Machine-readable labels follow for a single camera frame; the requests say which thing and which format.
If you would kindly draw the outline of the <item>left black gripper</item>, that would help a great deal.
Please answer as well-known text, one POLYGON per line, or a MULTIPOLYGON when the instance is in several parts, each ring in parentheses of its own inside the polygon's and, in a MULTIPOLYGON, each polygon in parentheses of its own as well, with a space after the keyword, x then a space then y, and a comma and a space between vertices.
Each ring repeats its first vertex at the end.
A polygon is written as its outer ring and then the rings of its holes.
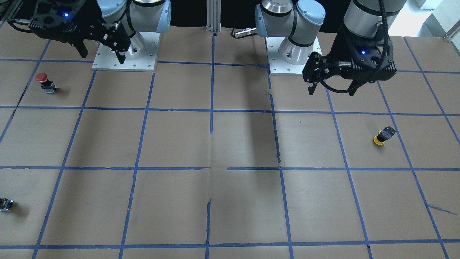
MULTIPOLYGON (((340 76, 347 80, 352 80, 348 95, 353 96, 360 88, 360 82, 364 81, 378 66, 383 52, 384 41, 375 42, 356 36, 354 34, 337 34, 332 44, 332 59, 340 62, 350 62, 351 66, 340 70, 340 76)), ((393 59, 393 44, 388 41, 388 51, 379 71, 373 76, 372 81, 389 80, 397 72, 397 67, 393 59)), ((325 86, 325 80, 332 76, 326 75, 336 69, 336 63, 322 56, 318 52, 312 52, 302 70, 304 82, 308 83, 308 93, 313 95, 317 85, 320 83, 325 86)))

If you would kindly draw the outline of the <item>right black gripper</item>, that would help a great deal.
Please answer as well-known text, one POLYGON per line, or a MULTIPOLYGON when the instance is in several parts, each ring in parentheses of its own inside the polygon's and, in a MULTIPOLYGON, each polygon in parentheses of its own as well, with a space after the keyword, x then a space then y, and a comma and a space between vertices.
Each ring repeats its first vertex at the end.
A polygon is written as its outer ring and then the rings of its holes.
POLYGON ((109 47, 120 64, 131 45, 122 23, 103 24, 96 0, 38 0, 28 28, 43 39, 73 45, 82 58, 88 56, 85 39, 109 47))

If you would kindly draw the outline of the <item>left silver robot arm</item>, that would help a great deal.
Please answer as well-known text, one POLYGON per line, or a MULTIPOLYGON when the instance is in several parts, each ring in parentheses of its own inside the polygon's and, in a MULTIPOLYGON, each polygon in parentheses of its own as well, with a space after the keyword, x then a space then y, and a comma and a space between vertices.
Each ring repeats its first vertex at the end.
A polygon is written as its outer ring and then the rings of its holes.
POLYGON ((315 0, 263 0, 256 6, 256 28, 262 37, 283 37, 282 59, 303 65, 303 80, 314 94, 318 84, 353 96, 366 83, 391 79, 397 72, 388 31, 404 0, 352 0, 331 51, 322 56, 313 46, 326 11, 315 0))

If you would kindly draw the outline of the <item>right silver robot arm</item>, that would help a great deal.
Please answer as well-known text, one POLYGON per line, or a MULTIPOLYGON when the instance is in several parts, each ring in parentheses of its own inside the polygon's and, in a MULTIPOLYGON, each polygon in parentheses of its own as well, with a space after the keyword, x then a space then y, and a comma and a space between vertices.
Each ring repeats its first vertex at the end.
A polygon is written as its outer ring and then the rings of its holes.
POLYGON ((97 41, 122 64, 134 51, 137 33, 164 33, 170 21, 169 0, 38 0, 28 28, 40 38, 70 44, 82 58, 88 55, 84 41, 97 41))

